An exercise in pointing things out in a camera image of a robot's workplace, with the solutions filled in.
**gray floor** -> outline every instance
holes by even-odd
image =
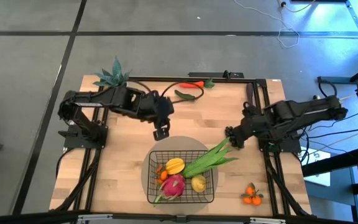
[[[239,2],[284,19],[297,31],[357,31],[343,3],[314,4],[308,10],[293,14],[280,10],[275,1]],[[358,0],[352,4],[356,10]],[[79,0],[0,0],[0,30],[71,30],[79,5]],[[305,4],[288,2],[288,5],[301,8]],[[278,21],[223,0],[92,0],[86,4],[80,24],[80,30],[87,31],[278,31],[280,27]],[[0,151],[0,215],[10,211],[67,41],[68,37],[0,37],[0,142],[5,145]],[[291,44],[296,39],[286,37],[283,41]],[[301,38],[298,46],[283,49],[276,37],[76,37],[57,102],[66,91],[79,88],[84,74],[110,69],[115,55],[125,70],[133,69],[131,74],[137,76],[185,77],[188,72],[228,69],[243,72],[247,78],[279,78],[283,80],[286,97],[296,101],[320,95],[317,76],[349,77],[358,72],[357,38]],[[354,85],[337,88],[338,97],[351,95],[356,89]],[[346,100],[344,106],[349,108],[349,115],[358,113],[357,98]],[[63,145],[57,131],[66,128],[58,119],[56,108],[55,105],[24,206],[25,213],[48,209],[55,164]],[[310,136],[349,129],[350,124],[358,126],[358,117],[333,128],[317,129]],[[327,144],[344,136],[318,141]],[[312,143],[311,147],[320,146]],[[356,149],[358,138],[335,147]],[[313,213],[321,218],[352,218],[347,205],[313,197],[310,201]]]

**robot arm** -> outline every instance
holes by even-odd
[[[303,103],[279,101],[263,109],[244,103],[244,118],[239,126],[227,127],[226,136],[234,147],[244,147],[244,141],[251,136],[272,143],[280,143],[291,133],[318,121],[340,120],[345,118],[343,108],[335,96]]]
[[[145,93],[136,88],[118,86],[101,92],[68,91],[60,104],[58,115],[66,122],[73,121],[78,131],[70,131],[69,128],[68,132],[59,132],[63,137],[74,135],[94,142],[103,138],[103,128],[90,121],[82,112],[82,107],[108,108],[130,118],[153,123],[156,141],[169,137],[168,116],[174,112],[171,100],[159,96],[155,90]]]

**green chili pepper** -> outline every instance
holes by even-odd
[[[182,93],[178,90],[175,90],[175,94],[184,100],[194,100],[196,97],[191,94]]]

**round plate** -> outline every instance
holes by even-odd
[[[147,197],[147,178],[149,173],[149,154],[152,151],[207,151],[209,150],[203,143],[185,136],[174,136],[157,142],[147,153],[142,164],[142,187]],[[218,169],[212,169],[214,192],[218,186]],[[185,214],[191,215],[203,209],[208,203],[176,203],[176,204],[156,204],[156,208],[169,215]]]

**wire basket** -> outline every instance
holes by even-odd
[[[180,158],[185,164],[190,164],[207,151],[152,151],[149,154],[149,174],[147,178],[147,200],[153,203],[160,194],[160,186],[157,184],[157,169],[173,158]],[[197,193],[191,188],[191,178],[185,179],[185,190],[180,197],[173,200],[161,198],[158,203],[211,203],[214,200],[213,173],[212,169],[200,174],[206,179],[206,189]]]

